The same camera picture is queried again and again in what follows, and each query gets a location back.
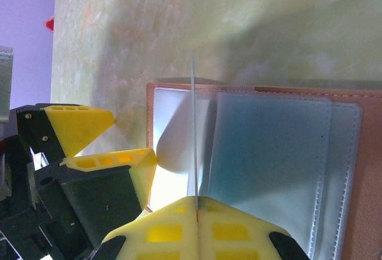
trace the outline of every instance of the red object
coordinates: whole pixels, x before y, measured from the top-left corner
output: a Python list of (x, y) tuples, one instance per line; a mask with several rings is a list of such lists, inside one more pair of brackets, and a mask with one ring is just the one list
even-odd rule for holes
[(5, 149), (5, 141), (0, 141), (0, 151)]
[(51, 17), (50, 19), (48, 19), (46, 22), (45, 22), (45, 27), (53, 32), (54, 30), (54, 17)]

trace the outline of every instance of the purple wall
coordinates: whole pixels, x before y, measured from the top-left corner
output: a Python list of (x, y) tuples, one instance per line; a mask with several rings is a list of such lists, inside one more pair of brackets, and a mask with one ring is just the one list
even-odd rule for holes
[(14, 51), (11, 108), (50, 101), (54, 0), (0, 0), (0, 45)]

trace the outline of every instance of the brown leather wallet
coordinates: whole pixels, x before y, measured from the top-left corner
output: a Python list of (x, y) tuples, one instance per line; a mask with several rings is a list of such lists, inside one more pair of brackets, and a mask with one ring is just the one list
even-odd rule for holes
[[(147, 146), (153, 146), (154, 89), (190, 89), (189, 84), (147, 84)], [(196, 85), (197, 90), (269, 92), (326, 97), (362, 107), (352, 196), (343, 244), (343, 260), (381, 259), (382, 251), (382, 91), (286, 88), (272, 86)]]

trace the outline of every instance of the green marble surface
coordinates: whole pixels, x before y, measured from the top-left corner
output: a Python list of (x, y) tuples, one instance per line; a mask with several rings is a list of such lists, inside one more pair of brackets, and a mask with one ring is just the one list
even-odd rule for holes
[(146, 84), (382, 88), (382, 0), (56, 0), (52, 102), (114, 112), (87, 153), (146, 144)]

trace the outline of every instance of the gray object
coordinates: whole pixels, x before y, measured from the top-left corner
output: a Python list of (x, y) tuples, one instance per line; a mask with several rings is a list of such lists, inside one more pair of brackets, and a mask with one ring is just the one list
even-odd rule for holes
[(11, 171), (7, 165), (5, 154), (0, 154), (0, 200), (12, 194)]
[(12, 48), (0, 46), (0, 124), (9, 120), (12, 66)]

